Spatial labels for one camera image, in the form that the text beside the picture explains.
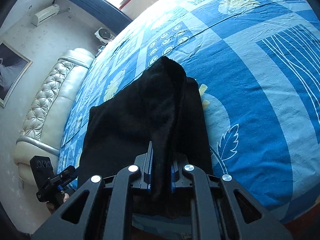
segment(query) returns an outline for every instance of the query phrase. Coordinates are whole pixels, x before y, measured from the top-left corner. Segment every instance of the bed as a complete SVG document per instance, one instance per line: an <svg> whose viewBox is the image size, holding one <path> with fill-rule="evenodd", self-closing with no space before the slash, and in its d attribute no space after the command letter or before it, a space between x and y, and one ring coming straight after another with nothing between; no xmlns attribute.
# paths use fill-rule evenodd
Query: bed
<svg viewBox="0 0 320 240"><path fill-rule="evenodd" d="M79 165L89 109L167 55L199 84L214 174L231 174L282 223L294 220L320 195L319 40L304 0L156 2L92 63L58 172ZM189 218L135 215L133 223L168 239L191 233Z"/></svg>

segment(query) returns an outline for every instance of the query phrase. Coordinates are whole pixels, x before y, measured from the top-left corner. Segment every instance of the human hand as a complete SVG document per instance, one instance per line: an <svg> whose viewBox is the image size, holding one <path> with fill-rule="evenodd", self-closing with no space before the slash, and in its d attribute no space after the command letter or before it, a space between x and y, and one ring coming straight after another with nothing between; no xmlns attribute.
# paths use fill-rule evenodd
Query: human hand
<svg viewBox="0 0 320 240"><path fill-rule="evenodd" d="M68 193L64 193L63 191L61 192L64 196L63 196L63 203L65 203L69 198L69 194ZM49 210L50 214L53 214L55 212L55 207L51 202L47 202L46 203L47 209Z"/></svg>

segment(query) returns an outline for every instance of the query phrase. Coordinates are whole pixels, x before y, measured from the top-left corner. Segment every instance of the folded black clothing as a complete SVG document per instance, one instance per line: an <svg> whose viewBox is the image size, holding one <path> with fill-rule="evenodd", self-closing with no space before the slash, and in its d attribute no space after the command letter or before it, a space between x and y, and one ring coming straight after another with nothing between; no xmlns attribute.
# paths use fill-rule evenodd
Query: folded black clothing
<svg viewBox="0 0 320 240"><path fill-rule="evenodd" d="M170 194L172 153L212 174L198 84L168 57L160 57L130 85L90 109L80 158L78 188L91 176L116 175L148 150L152 141L151 202Z"/></svg>

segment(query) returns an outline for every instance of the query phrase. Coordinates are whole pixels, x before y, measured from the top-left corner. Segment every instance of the patterned bedspread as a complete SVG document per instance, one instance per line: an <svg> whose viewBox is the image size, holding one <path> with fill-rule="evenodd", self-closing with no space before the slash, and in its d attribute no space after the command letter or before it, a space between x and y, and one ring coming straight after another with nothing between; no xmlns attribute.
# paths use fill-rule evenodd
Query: patterned bedspread
<svg viewBox="0 0 320 240"><path fill-rule="evenodd" d="M320 195L319 30L303 0L158 1L93 62L58 171L79 164L89 109L167 55L199 84L215 175L293 220Z"/></svg>

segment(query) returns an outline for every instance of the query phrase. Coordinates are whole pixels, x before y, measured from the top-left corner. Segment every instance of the blue curtain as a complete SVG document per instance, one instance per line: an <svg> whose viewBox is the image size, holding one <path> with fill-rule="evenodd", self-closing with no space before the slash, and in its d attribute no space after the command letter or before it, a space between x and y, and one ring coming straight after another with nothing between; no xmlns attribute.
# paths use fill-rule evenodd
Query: blue curtain
<svg viewBox="0 0 320 240"><path fill-rule="evenodd" d="M132 20L106 0L69 0L90 13L115 34L119 34Z"/></svg>

